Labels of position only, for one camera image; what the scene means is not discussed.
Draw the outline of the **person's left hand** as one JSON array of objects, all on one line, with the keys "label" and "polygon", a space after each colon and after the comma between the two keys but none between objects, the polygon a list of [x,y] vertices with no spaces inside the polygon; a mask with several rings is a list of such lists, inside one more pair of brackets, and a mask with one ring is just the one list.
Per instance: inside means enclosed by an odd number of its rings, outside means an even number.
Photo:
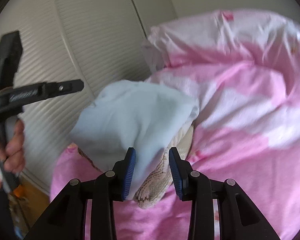
[{"label": "person's left hand", "polygon": [[[20,173],[25,167],[24,157],[24,123],[21,119],[15,122],[13,137],[7,143],[5,148],[0,149],[0,160],[5,161],[4,169],[13,174]],[[0,178],[0,189],[2,187],[2,179]]]}]

